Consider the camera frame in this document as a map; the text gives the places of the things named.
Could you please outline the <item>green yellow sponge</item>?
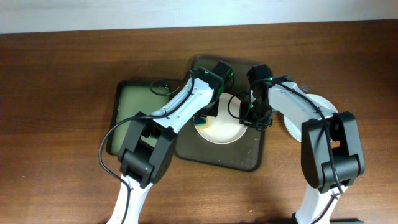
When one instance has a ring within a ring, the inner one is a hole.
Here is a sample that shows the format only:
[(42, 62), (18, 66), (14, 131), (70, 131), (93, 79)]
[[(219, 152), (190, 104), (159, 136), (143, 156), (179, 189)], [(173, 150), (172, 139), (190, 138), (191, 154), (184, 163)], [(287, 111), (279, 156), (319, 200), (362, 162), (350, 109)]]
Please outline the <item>green yellow sponge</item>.
[(209, 126), (207, 117), (199, 117), (194, 121), (197, 129), (206, 129)]

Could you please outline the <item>pink plate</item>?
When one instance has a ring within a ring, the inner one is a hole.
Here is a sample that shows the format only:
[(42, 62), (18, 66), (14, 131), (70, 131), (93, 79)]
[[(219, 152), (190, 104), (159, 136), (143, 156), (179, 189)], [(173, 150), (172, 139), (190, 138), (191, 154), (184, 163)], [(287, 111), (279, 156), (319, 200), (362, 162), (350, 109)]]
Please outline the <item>pink plate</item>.
[(228, 104), (231, 97), (231, 94), (223, 93), (219, 98), (217, 117), (208, 116), (205, 125), (194, 125), (196, 131), (205, 140), (214, 144), (231, 144), (246, 132), (247, 127), (228, 113), (230, 111), (237, 116), (241, 104), (238, 98), (233, 98)]

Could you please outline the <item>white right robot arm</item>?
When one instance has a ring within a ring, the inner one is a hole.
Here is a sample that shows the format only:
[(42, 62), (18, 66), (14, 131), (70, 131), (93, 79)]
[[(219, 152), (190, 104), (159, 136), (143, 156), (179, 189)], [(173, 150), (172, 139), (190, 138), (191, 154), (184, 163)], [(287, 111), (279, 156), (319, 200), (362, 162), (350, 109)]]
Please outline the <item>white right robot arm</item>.
[(301, 168), (307, 189), (290, 222), (329, 223), (338, 199), (365, 170), (356, 118), (322, 106), (290, 77), (274, 77), (265, 64), (253, 66), (247, 78), (248, 100), (241, 103), (239, 122), (263, 131), (278, 111), (301, 132)]

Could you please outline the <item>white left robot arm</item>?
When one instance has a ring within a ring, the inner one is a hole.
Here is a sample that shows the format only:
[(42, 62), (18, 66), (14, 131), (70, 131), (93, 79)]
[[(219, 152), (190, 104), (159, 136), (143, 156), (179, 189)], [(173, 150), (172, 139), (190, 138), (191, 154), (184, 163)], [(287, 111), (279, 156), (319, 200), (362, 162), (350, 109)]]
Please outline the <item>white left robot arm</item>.
[(105, 171), (121, 183), (109, 223), (137, 223), (150, 188), (169, 168), (178, 132), (190, 120), (204, 126), (207, 116), (218, 114), (218, 100), (233, 78), (233, 69), (220, 61), (212, 70), (187, 72), (187, 83), (165, 106), (146, 115), (138, 112), (114, 126), (129, 123), (120, 150), (120, 175)]

